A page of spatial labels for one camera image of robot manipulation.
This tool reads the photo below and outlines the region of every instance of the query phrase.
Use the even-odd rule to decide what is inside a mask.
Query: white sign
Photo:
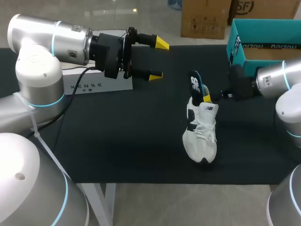
[[[66,95],[72,94],[76,82],[84,70],[84,68],[63,70],[64,89]],[[123,74],[124,72],[121,71],[118,73],[117,79],[111,79],[105,78],[104,72],[98,70],[87,71],[81,78],[76,94],[133,89],[132,78],[124,79]]]

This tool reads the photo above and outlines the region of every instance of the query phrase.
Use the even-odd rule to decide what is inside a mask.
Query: shoe insole
[[[201,76],[197,71],[188,72],[189,86],[192,96],[192,104],[199,106],[203,102],[203,97],[205,95],[204,86],[202,84]]]

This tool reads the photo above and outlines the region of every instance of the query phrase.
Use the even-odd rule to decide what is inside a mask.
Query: white cable tie
[[[65,171],[65,169],[63,168],[63,166],[60,164],[60,162],[58,161],[58,159],[55,157],[55,155],[52,153],[52,151],[50,150],[50,148],[48,147],[48,145],[45,143],[45,141],[40,136],[40,133],[38,132],[38,126],[37,126],[36,119],[34,118],[34,115],[32,113],[32,107],[30,107],[28,105],[27,101],[25,100],[25,98],[22,95],[20,95],[19,93],[14,93],[14,95],[19,98],[19,100],[23,103],[24,107],[26,108],[27,112],[29,113],[30,119],[32,120],[32,125],[33,125],[33,130],[34,130],[34,136],[43,145],[43,147],[45,148],[45,150],[47,151],[47,153],[50,155],[50,157],[52,158],[52,160],[55,162],[55,164],[58,166],[58,168],[64,174],[66,174],[70,178],[70,176],[67,174],[67,172]]]

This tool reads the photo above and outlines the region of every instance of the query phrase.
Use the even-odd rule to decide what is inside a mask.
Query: tiled floor
[[[268,226],[268,186],[119,184],[115,226]]]
[[[181,38],[181,11],[167,0],[0,0],[0,48],[8,47],[7,27],[15,14],[90,26],[157,34],[170,45],[226,44],[224,40]],[[296,18],[301,18],[298,9]],[[119,184],[116,226],[267,226],[269,186]]]

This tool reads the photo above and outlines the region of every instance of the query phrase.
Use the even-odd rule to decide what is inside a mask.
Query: white sneaker
[[[212,163],[216,156],[215,116],[218,105],[201,102],[194,106],[192,97],[187,104],[188,127],[183,144],[188,156],[195,162]]]

